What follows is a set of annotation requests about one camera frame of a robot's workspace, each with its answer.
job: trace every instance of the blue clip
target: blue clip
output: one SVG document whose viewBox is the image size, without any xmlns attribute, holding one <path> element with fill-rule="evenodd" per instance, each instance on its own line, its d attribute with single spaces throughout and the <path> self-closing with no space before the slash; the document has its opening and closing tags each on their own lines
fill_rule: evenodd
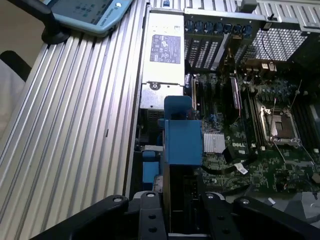
<svg viewBox="0 0 320 240">
<path fill-rule="evenodd" d="M 168 0 L 163 1 L 163 6 L 164 7 L 170 7 L 170 1 L 168 1 Z"/>
</svg>

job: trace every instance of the blue device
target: blue device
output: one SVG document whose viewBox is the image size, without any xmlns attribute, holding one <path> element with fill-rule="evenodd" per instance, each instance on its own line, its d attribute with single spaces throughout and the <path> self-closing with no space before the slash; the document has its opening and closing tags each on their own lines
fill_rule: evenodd
<svg viewBox="0 0 320 240">
<path fill-rule="evenodd" d="M 133 0 L 45 0 L 65 27 L 104 37 L 121 20 Z"/>
</svg>

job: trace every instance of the black cable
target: black cable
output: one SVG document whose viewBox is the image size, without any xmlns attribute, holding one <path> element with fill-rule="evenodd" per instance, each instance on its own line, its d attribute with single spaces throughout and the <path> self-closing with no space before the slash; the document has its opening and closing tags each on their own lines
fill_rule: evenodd
<svg viewBox="0 0 320 240">
<path fill-rule="evenodd" d="M 244 167 L 254 163 L 256 160 L 258 159 L 258 155 L 257 154 L 251 154 L 248 156 L 248 159 L 246 161 L 244 161 L 242 163 L 242 165 Z M 230 166 L 228 168 L 225 168 L 225 169 L 210 169 L 204 165 L 201 166 L 201 168 L 208 174 L 212 174 L 212 175 L 225 175 L 225 174 L 230 174 L 230 173 L 233 173 L 237 170 L 237 168 L 233 165 L 233 166 Z"/>
<path fill-rule="evenodd" d="M 275 61 L 270 57 L 269 53 L 267 52 L 267 49 L 265 47 L 265 42 L 264 42 L 264 36 L 266 34 L 267 31 L 264 31 L 264 33 L 262 33 L 262 37 L 261 37 L 261 40 L 262 40 L 262 46 L 263 46 L 263 49 L 265 51 L 265 53 L 268 55 L 268 57 L 270 58 L 270 60 L 274 63 Z"/>
</svg>

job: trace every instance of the black plastic handle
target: black plastic handle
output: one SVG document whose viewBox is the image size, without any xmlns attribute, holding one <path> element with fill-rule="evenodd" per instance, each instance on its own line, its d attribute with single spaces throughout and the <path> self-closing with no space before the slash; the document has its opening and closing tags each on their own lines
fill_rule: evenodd
<svg viewBox="0 0 320 240">
<path fill-rule="evenodd" d="M 67 40 L 70 34 L 62 31 L 51 9 L 39 0 L 7 0 L 24 10 L 44 24 L 42 40 L 46 44 L 59 44 Z"/>
</svg>

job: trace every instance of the silver heatsink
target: silver heatsink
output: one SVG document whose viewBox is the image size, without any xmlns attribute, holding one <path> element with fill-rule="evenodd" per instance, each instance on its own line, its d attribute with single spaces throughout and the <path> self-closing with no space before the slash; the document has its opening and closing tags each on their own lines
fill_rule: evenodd
<svg viewBox="0 0 320 240">
<path fill-rule="evenodd" d="M 225 135 L 220 132 L 204 132 L 204 152 L 221 154 L 225 148 Z"/>
</svg>

